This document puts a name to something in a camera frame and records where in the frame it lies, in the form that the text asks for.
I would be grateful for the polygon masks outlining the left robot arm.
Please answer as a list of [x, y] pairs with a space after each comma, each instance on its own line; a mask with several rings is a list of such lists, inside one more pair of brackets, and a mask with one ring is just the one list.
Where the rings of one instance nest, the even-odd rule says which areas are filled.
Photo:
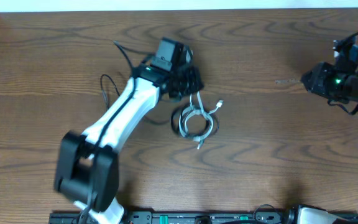
[[59, 149], [53, 187], [81, 208], [74, 223], [119, 223], [124, 208], [116, 199], [119, 154], [141, 119], [162, 95], [180, 100], [202, 87], [187, 45], [161, 43], [134, 66], [124, 91], [97, 122], [81, 134], [68, 132]]

